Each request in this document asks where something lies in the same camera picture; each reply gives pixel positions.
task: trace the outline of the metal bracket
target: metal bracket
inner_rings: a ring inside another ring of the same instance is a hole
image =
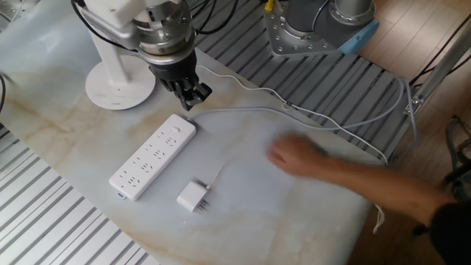
[[[419,99],[416,97],[412,99],[412,107],[414,108],[414,115],[417,114],[417,112],[419,111],[419,109],[422,107],[423,104],[424,104],[424,101],[422,99]],[[406,114],[407,116],[411,115],[411,109],[409,108],[409,104],[407,104],[403,113]]]
[[[339,54],[339,50],[314,32],[299,32],[286,22],[284,10],[288,3],[275,1],[272,11],[264,10],[266,28],[277,57],[306,57],[311,55]]]

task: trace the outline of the white desk lamp base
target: white desk lamp base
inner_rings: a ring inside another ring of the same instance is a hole
[[[126,110],[139,105],[155,86],[155,76],[148,63],[133,56],[122,55],[120,58],[129,77],[128,82],[112,82],[103,62],[92,69],[85,82],[90,100],[108,110]]]

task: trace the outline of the power adapter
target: power adapter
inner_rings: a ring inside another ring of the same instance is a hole
[[[177,202],[183,205],[183,207],[190,212],[194,212],[196,208],[204,210],[205,207],[208,206],[208,203],[205,201],[205,197],[208,192],[208,188],[191,181],[178,196]]]

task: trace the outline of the white power strip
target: white power strip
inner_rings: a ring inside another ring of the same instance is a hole
[[[111,186],[137,200],[195,133],[193,124],[172,114],[110,178]]]

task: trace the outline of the human hand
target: human hand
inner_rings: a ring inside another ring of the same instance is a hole
[[[313,177],[327,163],[327,156],[317,150],[311,140],[300,135],[277,139],[268,152],[268,159],[284,172],[303,177]]]

